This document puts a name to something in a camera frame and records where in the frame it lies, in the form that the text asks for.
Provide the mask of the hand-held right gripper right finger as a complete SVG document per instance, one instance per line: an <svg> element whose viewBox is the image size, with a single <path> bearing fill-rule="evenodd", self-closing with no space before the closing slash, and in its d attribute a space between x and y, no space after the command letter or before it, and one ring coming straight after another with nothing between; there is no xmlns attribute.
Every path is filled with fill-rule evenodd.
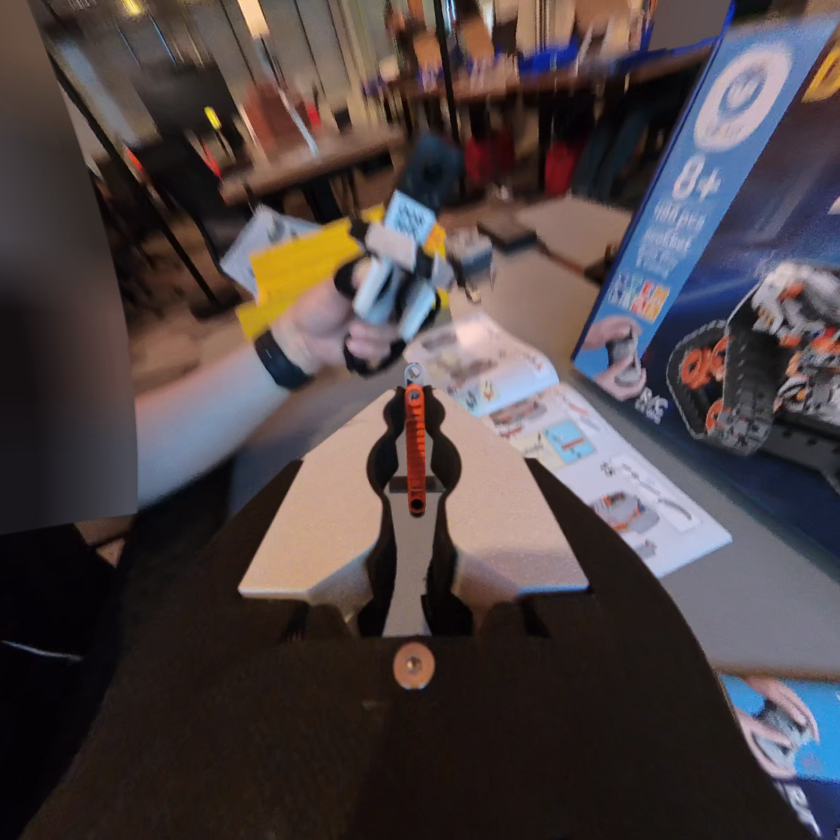
<svg viewBox="0 0 840 840"><path fill-rule="evenodd" d="M443 488L425 579L431 634L468 636L499 604L585 592L589 581L531 464L430 385L425 424Z"/></svg>

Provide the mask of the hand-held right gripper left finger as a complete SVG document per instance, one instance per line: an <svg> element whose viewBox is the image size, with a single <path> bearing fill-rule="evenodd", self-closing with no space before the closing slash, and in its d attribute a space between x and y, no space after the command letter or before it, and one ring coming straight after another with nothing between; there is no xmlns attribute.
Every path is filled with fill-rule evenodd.
<svg viewBox="0 0 840 840"><path fill-rule="evenodd" d="M387 491L402 433L396 387L291 464L291 483L238 593L331 606L358 635L382 636L396 578Z"/></svg>

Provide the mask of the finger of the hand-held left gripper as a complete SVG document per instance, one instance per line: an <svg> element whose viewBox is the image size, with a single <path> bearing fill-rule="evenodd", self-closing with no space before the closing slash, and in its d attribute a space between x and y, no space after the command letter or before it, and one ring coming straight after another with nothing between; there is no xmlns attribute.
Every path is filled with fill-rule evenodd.
<svg viewBox="0 0 840 840"><path fill-rule="evenodd" d="M483 274L492 264L493 248L490 239L480 231L454 231L447 235L445 255L456 279L468 279Z"/></svg>

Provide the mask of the orange toy beam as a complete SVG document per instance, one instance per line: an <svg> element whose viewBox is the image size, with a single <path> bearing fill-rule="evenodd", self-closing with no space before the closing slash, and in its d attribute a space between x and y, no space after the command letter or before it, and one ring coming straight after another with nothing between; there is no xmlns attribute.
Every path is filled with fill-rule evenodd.
<svg viewBox="0 0 840 840"><path fill-rule="evenodd" d="M427 504L425 394L420 384L406 386L406 493L410 514L419 518Z"/></svg>

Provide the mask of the grey desk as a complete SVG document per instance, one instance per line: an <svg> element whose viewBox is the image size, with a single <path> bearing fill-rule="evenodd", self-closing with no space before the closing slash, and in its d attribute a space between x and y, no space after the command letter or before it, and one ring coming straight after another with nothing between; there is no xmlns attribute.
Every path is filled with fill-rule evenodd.
<svg viewBox="0 0 840 840"><path fill-rule="evenodd" d="M627 229L627 211L565 197L518 211L559 256L535 249L495 258L493 288L479 306L462 295L461 317L485 310L546 354L563 381L732 537L732 543L667 575L665 588L714 666L725 673L838 677L838 563L793 533L702 460L666 441L635 412L571 367L598 289L582 275Z"/></svg>

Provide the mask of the person's left hand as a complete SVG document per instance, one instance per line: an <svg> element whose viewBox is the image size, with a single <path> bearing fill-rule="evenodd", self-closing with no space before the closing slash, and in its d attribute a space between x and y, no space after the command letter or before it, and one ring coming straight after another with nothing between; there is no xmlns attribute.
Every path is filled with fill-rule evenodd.
<svg viewBox="0 0 840 840"><path fill-rule="evenodd" d="M305 375L344 367L344 351L365 364L378 364L398 340L395 324L369 324L354 312L352 296L324 279L292 303L269 331L289 362Z"/></svg>

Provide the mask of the open instruction booklet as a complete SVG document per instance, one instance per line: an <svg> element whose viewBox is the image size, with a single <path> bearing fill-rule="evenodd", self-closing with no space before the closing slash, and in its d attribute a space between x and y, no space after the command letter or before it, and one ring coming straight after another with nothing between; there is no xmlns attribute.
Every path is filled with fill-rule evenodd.
<svg viewBox="0 0 840 840"><path fill-rule="evenodd" d="M570 488L657 577L732 543L722 525L560 381L544 353L485 313L421 333L404 358Z"/></svg>

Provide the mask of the brown background table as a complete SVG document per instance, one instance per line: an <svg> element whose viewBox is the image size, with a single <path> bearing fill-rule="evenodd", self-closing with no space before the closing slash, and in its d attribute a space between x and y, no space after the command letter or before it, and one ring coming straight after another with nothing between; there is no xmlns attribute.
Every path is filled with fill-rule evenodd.
<svg viewBox="0 0 840 840"><path fill-rule="evenodd" d="M225 204L247 203L252 197L341 173L385 152L399 151L406 145L406 136L396 126L366 125L344 132L321 130L314 134L313 142L313 147L301 142L269 152L253 147L251 165L222 179L219 192Z"/></svg>

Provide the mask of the black wristband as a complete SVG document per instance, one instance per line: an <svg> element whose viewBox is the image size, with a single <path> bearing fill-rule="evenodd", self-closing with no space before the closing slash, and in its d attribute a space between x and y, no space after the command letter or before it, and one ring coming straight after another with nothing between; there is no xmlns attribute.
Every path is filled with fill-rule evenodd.
<svg viewBox="0 0 840 840"><path fill-rule="evenodd" d="M289 359L269 329L255 338L254 350L267 374L280 389L296 392L312 382L314 375Z"/></svg>

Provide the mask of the yellow plastic bin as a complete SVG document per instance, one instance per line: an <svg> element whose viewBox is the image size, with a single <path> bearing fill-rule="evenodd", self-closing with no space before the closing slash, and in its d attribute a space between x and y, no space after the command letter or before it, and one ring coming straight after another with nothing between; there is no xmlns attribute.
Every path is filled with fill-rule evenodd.
<svg viewBox="0 0 840 840"><path fill-rule="evenodd" d="M292 239L253 258L258 297L236 311L248 340L265 331L308 289L333 277L338 268L361 255L350 236L350 217L342 217L309 235Z"/></svg>

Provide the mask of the white printed label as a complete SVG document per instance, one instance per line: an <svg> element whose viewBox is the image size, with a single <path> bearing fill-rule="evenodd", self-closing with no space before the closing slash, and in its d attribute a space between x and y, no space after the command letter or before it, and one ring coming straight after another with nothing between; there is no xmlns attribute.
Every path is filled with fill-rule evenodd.
<svg viewBox="0 0 840 840"><path fill-rule="evenodd" d="M224 252L218 267L241 290L257 298L253 258L292 239L317 232L320 227L317 223L279 213L261 203Z"/></svg>

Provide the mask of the blue toy box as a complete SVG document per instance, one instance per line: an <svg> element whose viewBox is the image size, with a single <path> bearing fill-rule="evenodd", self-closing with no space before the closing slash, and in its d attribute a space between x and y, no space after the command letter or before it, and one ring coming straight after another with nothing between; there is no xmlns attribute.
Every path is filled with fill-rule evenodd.
<svg viewBox="0 0 840 840"><path fill-rule="evenodd" d="M732 26L574 368L838 558L838 5Z"/></svg>

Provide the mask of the black metal table leg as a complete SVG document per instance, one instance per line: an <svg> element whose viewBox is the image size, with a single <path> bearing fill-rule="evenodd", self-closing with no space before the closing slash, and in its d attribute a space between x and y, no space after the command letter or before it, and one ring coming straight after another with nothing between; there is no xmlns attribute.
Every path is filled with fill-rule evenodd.
<svg viewBox="0 0 840 840"><path fill-rule="evenodd" d="M158 206L156 206L151 199L148 191L138 181L135 175L132 174L121 153L113 144L99 121L97 121L93 112L90 110L79 91L73 86L66 72L60 67L60 64L56 61L56 58L50 50L47 51L47 55L52 70L54 71L63 92L65 92L68 99L79 111L89 129L92 131L101 147L105 150L110 161L114 163L116 171L122 177L137 203L154 218L157 227L172 247L176 257L181 261L184 268L201 290L203 297L200 299L194 298L189 302L190 313L196 320L199 321L206 321L223 314L226 309L222 306L220 298L207 283L200 270L194 264L192 258L182 246L180 240L175 236L170 225L168 225L164 216L161 214L161 211L158 209Z"/></svg>

